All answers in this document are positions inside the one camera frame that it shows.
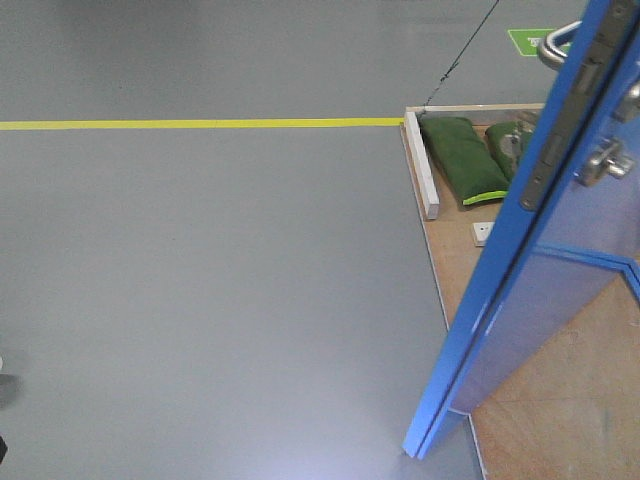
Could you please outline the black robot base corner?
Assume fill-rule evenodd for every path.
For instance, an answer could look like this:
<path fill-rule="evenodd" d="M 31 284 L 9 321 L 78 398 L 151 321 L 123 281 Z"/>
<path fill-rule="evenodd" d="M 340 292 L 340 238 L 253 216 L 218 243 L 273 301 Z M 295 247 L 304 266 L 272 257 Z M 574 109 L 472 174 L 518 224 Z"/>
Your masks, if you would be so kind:
<path fill-rule="evenodd" d="M 3 437 L 0 437 L 0 463 L 2 464 L 6 454 L 8 451 L 8 446 L 5 442 L 5 440 L 3 439 Z"/>

